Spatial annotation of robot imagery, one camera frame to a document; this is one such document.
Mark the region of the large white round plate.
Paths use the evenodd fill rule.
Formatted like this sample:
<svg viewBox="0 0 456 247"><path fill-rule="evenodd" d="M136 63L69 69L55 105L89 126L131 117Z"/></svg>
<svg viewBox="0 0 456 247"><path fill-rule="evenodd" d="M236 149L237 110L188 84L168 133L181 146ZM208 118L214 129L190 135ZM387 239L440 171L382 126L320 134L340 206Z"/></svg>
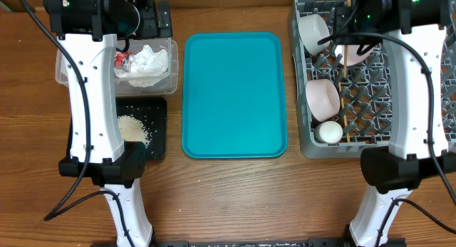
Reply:
<svg viewBox="0 0 456 247"><path fill-rule="evenodd" d="M359 48L359 45L348 45L348 66L356 65L356 64L363 62L373 51L373 49L370 49L364 55L359 56L357 54L358 48ZM339 64L340 65L344 64L344 45L336 46L334 56L336 58L341 56Z"/></svg>

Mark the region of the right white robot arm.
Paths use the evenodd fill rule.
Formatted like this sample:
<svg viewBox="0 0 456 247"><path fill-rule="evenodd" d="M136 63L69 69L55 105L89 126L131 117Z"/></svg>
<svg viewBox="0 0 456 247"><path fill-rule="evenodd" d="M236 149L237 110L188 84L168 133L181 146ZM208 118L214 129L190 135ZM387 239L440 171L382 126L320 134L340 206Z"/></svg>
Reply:
<svg viewBox="0 0 456 247"><path fill-rule="evenodd" d="M331 40L358 54L382 45L388 57L392 129L388 145L361 152L366 193L347 225L347 246L404 246L388 231L400 206L430 177L455 170L442 122L441 59L451 0L348 0Z"/></svg>

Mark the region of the small pink bowl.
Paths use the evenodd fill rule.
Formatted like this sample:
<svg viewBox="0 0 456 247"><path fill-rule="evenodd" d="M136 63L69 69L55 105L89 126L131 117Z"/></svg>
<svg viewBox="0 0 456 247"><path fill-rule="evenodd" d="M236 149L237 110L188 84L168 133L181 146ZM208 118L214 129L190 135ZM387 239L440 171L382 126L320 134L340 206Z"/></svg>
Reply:
<svg viewBox="0 0 456 247"><path fill-rule="evenodd" d="M306 99L311 114L323 122L336 115L341 101L335 85L327 79L310 80L306 84Z"/></svg>

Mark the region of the red foil snack wrapper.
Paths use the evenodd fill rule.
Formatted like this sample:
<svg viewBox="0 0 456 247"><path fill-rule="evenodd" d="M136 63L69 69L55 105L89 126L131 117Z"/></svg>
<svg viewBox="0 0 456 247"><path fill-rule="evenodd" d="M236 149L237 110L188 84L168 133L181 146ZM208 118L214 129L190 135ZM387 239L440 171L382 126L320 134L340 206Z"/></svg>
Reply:
<svg viewBox="0 0 456 247"><path fill-rule="evenodd" d="M130 51L127 51L124 53L117 51L115 53L115 62L114 62L115 68L122 69L124 71L129 70L130 63L131 63L131 59L130 59L131 56L132 56L132 53Z"/></svg>

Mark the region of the grey round bowl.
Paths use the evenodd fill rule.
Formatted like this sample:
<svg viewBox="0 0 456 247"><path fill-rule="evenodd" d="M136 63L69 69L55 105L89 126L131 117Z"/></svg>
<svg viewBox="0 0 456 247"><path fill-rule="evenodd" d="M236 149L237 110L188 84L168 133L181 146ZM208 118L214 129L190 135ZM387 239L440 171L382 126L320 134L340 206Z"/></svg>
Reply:
<svg viewBox="0 0 456 247"><path fill-rule="evenodd" d="M298 30L304 47L313 56L318 55L330 43L327 41L323 44L318 44L321 39L330 36L326 22L318 14L299 18Z"/></svg>

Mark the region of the white paper cup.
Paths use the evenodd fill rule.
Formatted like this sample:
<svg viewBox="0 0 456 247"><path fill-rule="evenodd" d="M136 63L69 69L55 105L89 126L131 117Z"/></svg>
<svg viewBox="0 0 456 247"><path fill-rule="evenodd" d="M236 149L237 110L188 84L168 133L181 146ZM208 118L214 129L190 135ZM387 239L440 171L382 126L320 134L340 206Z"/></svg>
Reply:
<svg viewBox="0 0 456 247"><path fill-rule="evenodd" d="M342 136L343 128L334 121L323 122L314 129L314 137L318 142L336 144Z"/></svg>

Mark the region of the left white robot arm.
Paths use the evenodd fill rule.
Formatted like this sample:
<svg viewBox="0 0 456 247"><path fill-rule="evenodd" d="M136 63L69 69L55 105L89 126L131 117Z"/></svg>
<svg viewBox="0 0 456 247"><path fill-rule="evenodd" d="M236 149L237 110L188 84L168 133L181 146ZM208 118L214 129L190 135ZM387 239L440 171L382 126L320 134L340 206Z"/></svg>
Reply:
<svg viewBox="0 0 456 247"><path fill-rule="evenodd" d="M115 99L115 54L119 40L172 35L169 5L153 0L43 0L51 30L68 69L71 132L62 176L88 177L99 187L117 230L117 246L153 246L140 178L142 142L120 134Z"/></svg>

